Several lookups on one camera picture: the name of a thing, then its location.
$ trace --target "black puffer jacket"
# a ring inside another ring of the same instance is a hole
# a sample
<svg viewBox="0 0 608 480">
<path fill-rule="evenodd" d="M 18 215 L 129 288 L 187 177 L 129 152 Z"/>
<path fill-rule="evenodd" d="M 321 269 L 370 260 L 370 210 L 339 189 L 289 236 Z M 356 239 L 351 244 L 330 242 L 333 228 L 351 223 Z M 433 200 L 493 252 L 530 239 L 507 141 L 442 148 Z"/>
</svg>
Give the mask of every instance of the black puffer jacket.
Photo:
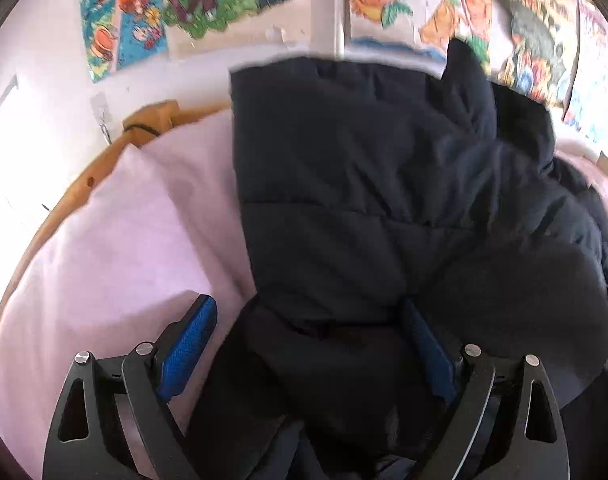
<svg viewBox="0 0 608 480">
<path fill-rule="evenodd" d="M 441 80 L 316 59 L 233 74 L 258 295 L 191 422 L 205 480 L 404 478 L 443 403 L 403 298 L 492 355 L 539 355 L 561 406 L 600 372 L 603 207 L 553 160 L 541 105 L 459 41 L 448 59 Z"/>
</svg>

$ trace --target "yellow flower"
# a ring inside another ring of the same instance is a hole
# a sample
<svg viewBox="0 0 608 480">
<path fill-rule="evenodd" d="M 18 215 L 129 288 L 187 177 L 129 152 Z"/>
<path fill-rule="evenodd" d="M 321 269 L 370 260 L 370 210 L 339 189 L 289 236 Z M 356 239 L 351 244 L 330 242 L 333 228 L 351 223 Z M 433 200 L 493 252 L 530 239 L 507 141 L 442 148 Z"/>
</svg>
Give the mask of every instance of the yellow flower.
<svg viewBox="0 0 608 480">
<path fill-rule="evenodd" d="M 148 25 L 151 27 L 156 27 L 159 25 L 160 20 L 162 19 L 162 13 L 159 12 L 157 7 L 150 7 L 150 9 L 146 10 L 145 20 Z"/>
</svg>

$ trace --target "blue textured pad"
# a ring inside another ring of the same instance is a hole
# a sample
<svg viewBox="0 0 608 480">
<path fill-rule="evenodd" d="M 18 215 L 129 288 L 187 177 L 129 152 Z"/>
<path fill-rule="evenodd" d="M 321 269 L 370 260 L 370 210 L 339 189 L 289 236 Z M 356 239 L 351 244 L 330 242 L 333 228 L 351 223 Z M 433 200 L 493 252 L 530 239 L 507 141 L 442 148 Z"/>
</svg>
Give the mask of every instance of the blue textured pad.
<svg viewBox="0 0 608 480">
<path fill-rule="evenodd" d="M 405 300 L 402 305 L 402 323 L 415 344 L 433 395 L 450 406 L 458 396 L 455 365 L 411 300 Z"/>
<path fill-rule="evenodd" d="M 183 392 L 216 324 L 217 304 L 213 298 L 208 298 L 197 309 L 162 364 L 162 380 L 157 395 L 164 402 Z"/>
</svg>

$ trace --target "paper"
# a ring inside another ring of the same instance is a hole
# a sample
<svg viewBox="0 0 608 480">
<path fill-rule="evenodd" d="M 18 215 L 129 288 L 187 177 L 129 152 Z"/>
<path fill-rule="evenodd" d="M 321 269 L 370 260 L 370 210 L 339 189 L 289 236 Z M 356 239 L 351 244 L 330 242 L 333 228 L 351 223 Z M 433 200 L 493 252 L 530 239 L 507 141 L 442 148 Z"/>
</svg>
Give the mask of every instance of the paper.
<svg viewBox="0 0 608 480">
<path fill-rule="evenodd" d="M 580 55 L 564 123 L 599 142 L 608 137 L 608 23 L 589 2 L 578 4 Z"/>
<path fill-rule="evenodd" d="M 166 49 L 162 0 L 80 0 L 94 82 Z"/>
<path fill-rule="evenodd" d="M 404 45 L 445 59 L 450 38 L 466 41 L 486 70 L 492 0 L 351 0 L 351 38 Z"/>
<path fill-rule="evenodd" d="M 172 57 L 245 43 L 310 38 L 311 0 L 165 1 Z"/>
<path fill-rule="evenodd" d="M 562 106 L 577 55 L 576 0 L 504 1 L 511 14 L 514 51 L 498 82 Z"/>
</svg>

